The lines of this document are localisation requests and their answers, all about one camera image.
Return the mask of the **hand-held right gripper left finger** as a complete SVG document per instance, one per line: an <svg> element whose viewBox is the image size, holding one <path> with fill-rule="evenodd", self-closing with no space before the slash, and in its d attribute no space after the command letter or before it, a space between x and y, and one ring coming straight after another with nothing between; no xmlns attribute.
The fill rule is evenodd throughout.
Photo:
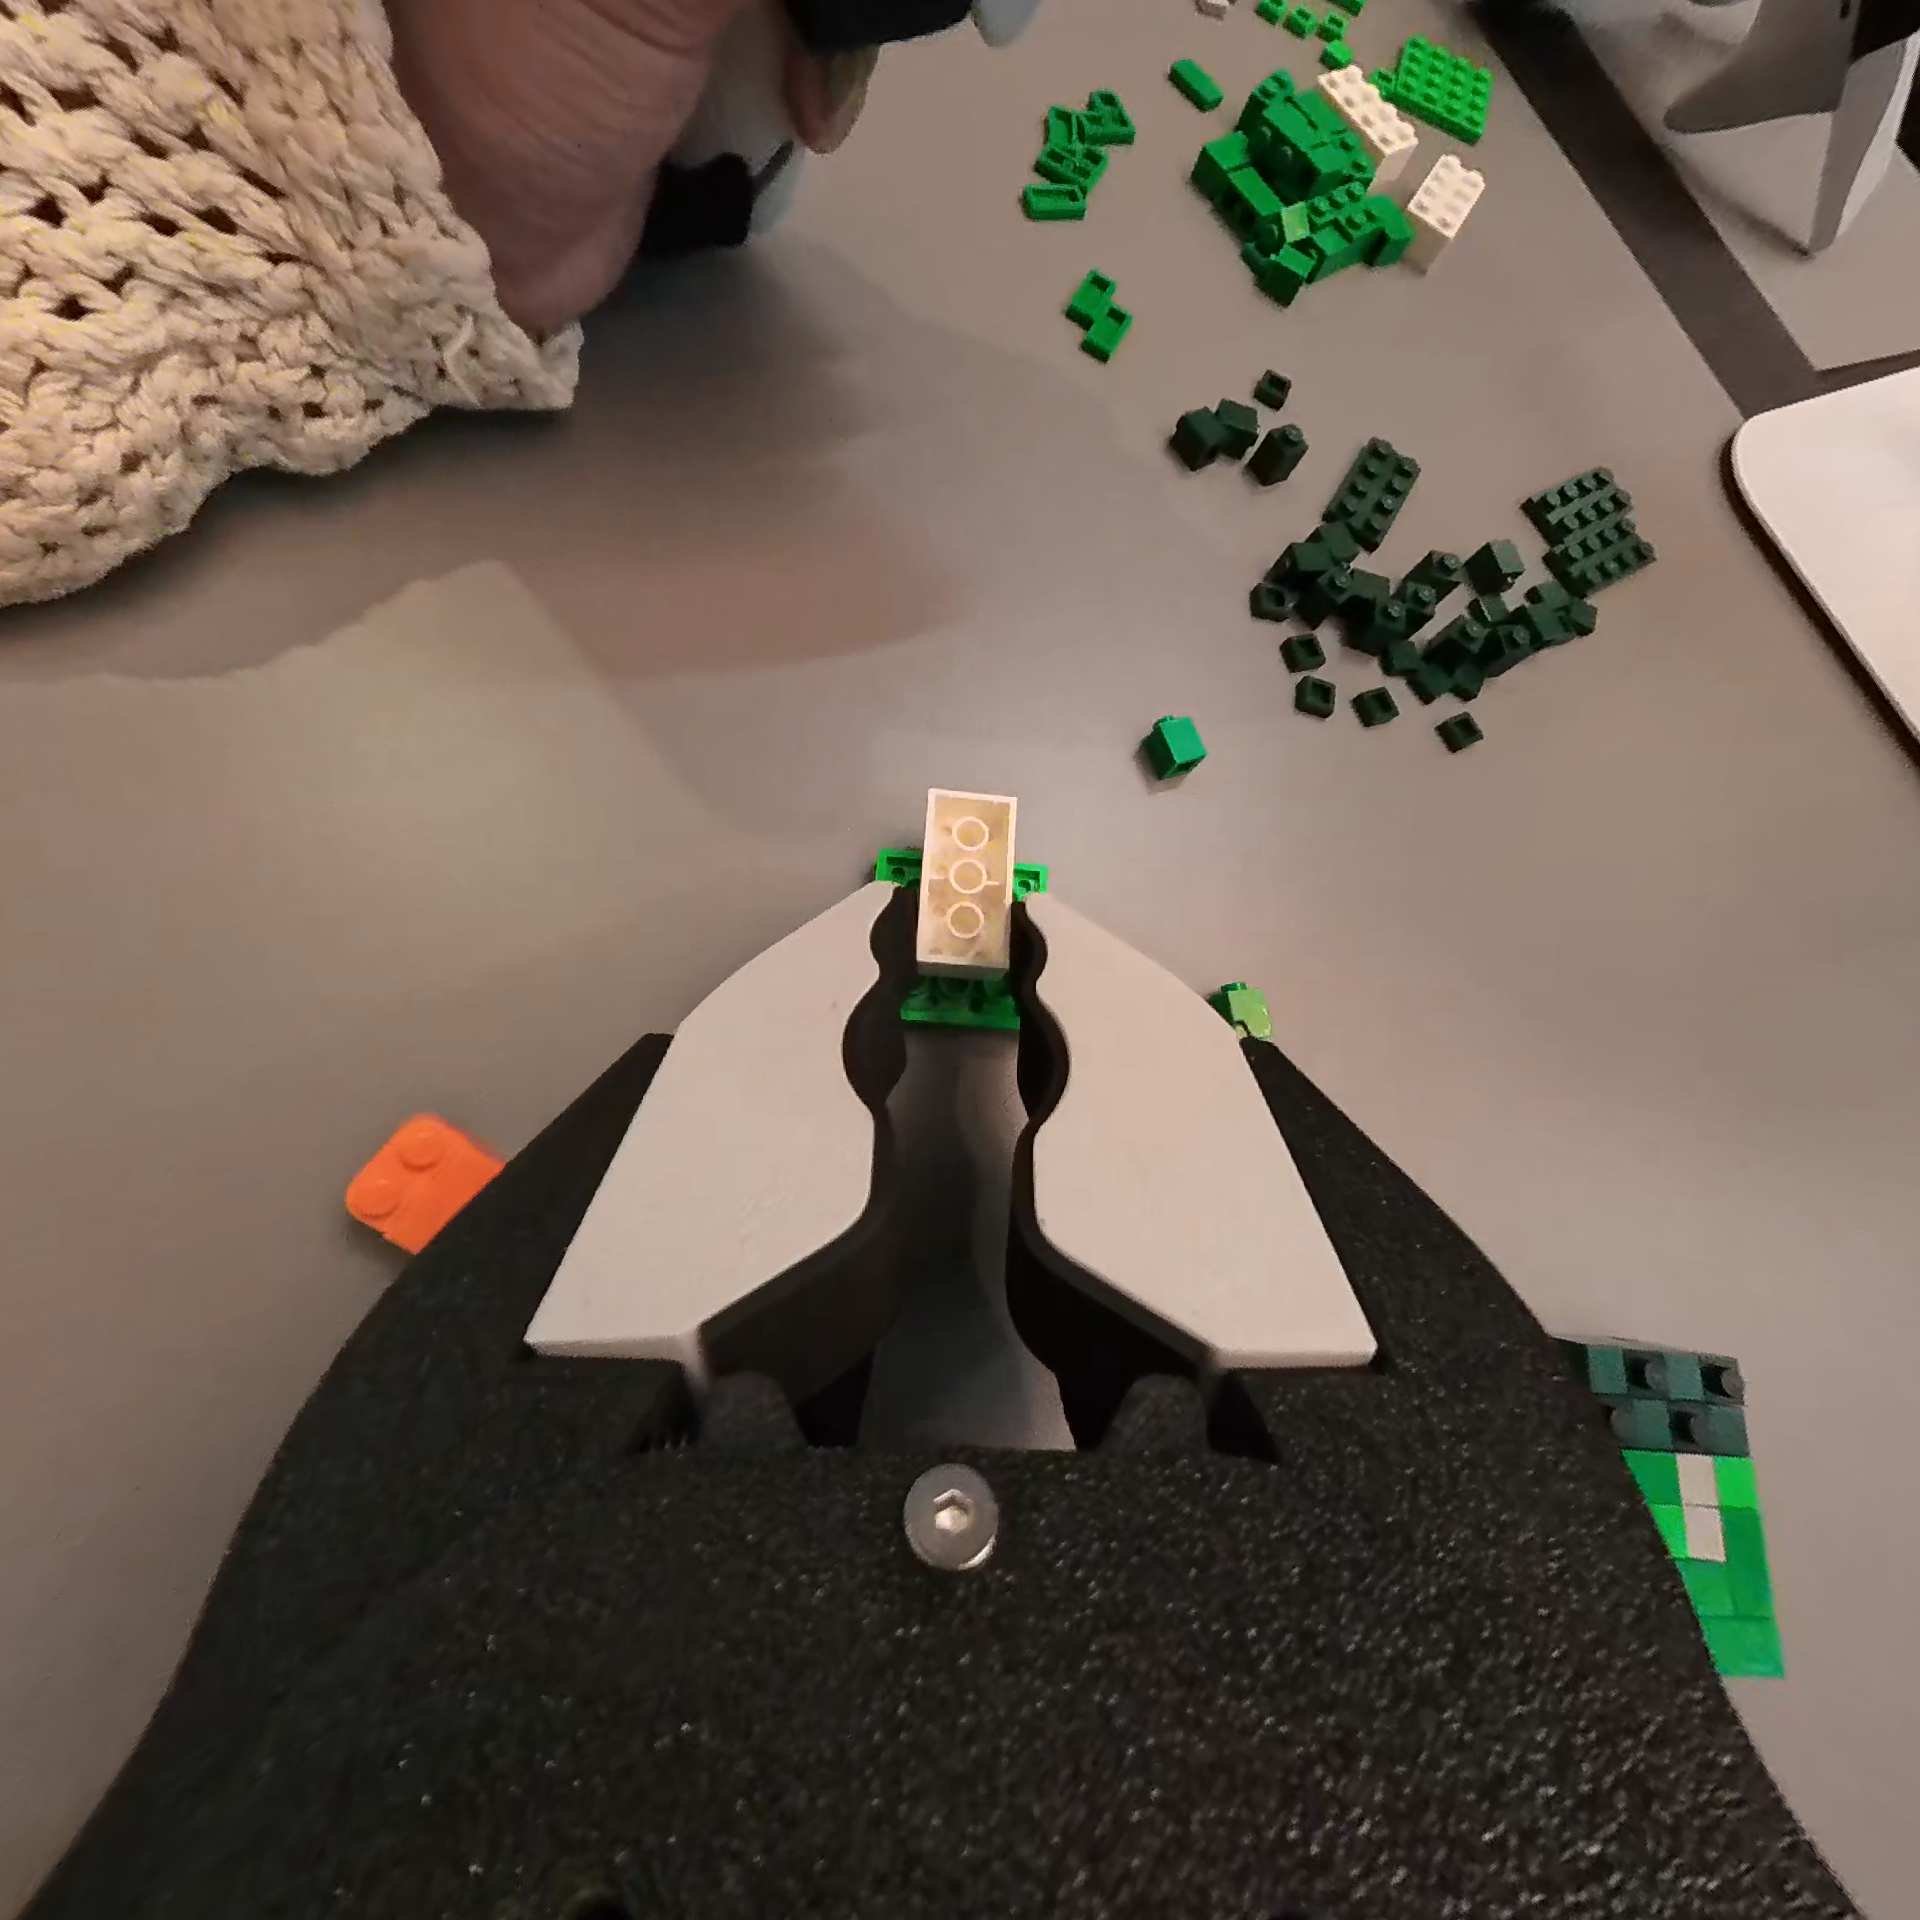
<svg viewBox="0 0 1920 1920"><path fill-rule="evenodd" d="M892 1089L913 896L868 882L712 988L659 1058L526 1345L836 1394L901 1309Z"/></svg>

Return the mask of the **person's left hand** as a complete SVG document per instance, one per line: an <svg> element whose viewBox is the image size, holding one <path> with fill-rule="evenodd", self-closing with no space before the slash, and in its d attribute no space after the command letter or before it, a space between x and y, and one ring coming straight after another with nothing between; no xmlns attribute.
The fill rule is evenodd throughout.
<svg viewBox="0 0 1920 1920"><path fill-rule="evenodd" d="M393 76L531 335L621 279L747 4L389 4Z"/></svg>

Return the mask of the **orange brick separator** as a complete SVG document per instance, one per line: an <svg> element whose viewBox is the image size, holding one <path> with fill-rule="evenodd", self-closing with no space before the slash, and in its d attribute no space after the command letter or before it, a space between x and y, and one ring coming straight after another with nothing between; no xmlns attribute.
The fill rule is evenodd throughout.
<svg viewBox="0 0 1920 1920"><path fill-rule="evenodd" d="M506 1161L443 1116L408 1116L347 1181L347 1218L400 1256L420 1256Z"/></svg>

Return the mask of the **pile of bright green bricks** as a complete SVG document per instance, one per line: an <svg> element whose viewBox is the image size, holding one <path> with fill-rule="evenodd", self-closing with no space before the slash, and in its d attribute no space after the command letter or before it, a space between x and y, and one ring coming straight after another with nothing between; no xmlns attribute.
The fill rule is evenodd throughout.
<svg viewBox="0 0 1920 1920"><path fill-rule="evenodd" d="M1408 250L1398 182L1370 192L1355 136L1316 79L1286 70L1258 79L1232 127L1194 150L1188 187L1277 306L1336 276L1398 268Z"/></svg>

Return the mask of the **green lego wall assembly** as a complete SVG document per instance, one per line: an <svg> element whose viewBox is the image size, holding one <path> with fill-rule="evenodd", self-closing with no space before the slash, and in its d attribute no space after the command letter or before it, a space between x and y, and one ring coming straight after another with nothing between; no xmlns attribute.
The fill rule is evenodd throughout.
<svg viewBox="0 0 1920 1920"><path fill-rule="evenodd" d="M1749 1378L1730 1355L1553 1339L1673 1562L1723 1680L1784 1680Z"/></svg>

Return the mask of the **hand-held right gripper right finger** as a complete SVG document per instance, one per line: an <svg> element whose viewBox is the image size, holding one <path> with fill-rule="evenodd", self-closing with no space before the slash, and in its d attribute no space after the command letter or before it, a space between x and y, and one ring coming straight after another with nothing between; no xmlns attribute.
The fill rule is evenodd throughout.
<svg viewBox="0 0 1920 1920"><path fill-rule="evenodd" d="M1058 896L1014 927L1021 1136L1005 1302L1068 1423L1139 1378L1204 1412L1252 1373L1359 1373L1377 1339L1232 1024Z"/></svg>

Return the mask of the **short white lego brick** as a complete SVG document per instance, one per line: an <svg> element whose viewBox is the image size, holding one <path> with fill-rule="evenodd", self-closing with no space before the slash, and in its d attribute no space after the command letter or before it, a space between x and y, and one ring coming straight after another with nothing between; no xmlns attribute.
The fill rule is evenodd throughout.
<svg viewBox="0 0 1920 1920"><path fill-rule="evenodd" d="M1483 177L1455 153L1434 159L1430 173L1419 178L1405 200L1408 250L1405 268L1426 276L1461 235L1478 200L1483 193Z"/></svg>

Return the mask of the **person's left forearm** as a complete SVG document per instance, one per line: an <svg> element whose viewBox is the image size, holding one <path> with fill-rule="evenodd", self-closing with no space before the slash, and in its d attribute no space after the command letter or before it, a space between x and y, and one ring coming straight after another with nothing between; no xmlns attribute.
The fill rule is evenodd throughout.
<svg viewBox="0 0 1920 1920"><path fill-rule="evenodd" d="M2 609L579 360L506 314L382 4L2 4Z"/></svg>

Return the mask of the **pile of dark green bricks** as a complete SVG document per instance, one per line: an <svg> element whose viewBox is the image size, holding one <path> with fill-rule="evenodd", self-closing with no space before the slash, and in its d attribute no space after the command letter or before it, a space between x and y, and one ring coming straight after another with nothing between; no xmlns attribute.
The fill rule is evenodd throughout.
<svg viewBox="0 0 1920 1920"><path fill-rule="evenodd" d="M1483 743L1483 690L1594 638L1598 595L1581 599L1545 574L1542 538L1538 556L1493 538L1383 572L1419 474L1398 443L1363 439L1316 523L1263 568L1247 610L1277 630L1299 718L1350 715L1359 732L1383 732L1414 711L1438 747L1461 757Z"/></svg>

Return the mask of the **dark green lego plate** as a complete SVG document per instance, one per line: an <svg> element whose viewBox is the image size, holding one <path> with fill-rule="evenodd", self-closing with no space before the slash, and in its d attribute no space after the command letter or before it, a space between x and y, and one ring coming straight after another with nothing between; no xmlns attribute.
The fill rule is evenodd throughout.
<svg viewBox="0 0 1920 1920"><path fill-rule="evenodd" d="M1583 467L1528 493L1520 516L1545 543L1545 574L1581 599L1594 599L1658 562L1653 543L1639 531L1634 496L1614 467Z"/></svg>

